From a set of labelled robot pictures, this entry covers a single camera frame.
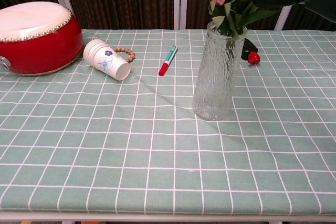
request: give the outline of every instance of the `bead bracelet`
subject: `bead bracelet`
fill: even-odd
[[[134,59],[135,59],[135,53],[128,48],[124,48],[124,47],[117,47],[113,49],[115,52],[125,52],[126,54],[129,55],[129,57],[127,59],[125,59],[128,63],[131,63]]]

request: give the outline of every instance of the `table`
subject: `table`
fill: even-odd
[[[250,30],[219,122],[191,108],[205,30],[83,37],[132,48],[131,74],[1,69],[0,219],[336,220],[335,32]]]

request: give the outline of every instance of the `drum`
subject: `drum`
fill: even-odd
[[[0,64],[41,75],[58,71],[81,53],[83,37],[72,12],[53,2],[28,2],[0,10]]]

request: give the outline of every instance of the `white paper cup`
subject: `white paper cup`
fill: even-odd
[[[84,59],[94,68],[118,81],[124,80],[130,74],[131,65],[102,40],[93,40],[86,48],[83,53]]]

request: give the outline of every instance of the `clear glass vase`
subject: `clear glass vase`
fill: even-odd
[[[213,22],[208,24],[193,98],[194,112],[202,119],[221,121],[228,114],[246,31],[233,39],[221,35]]]

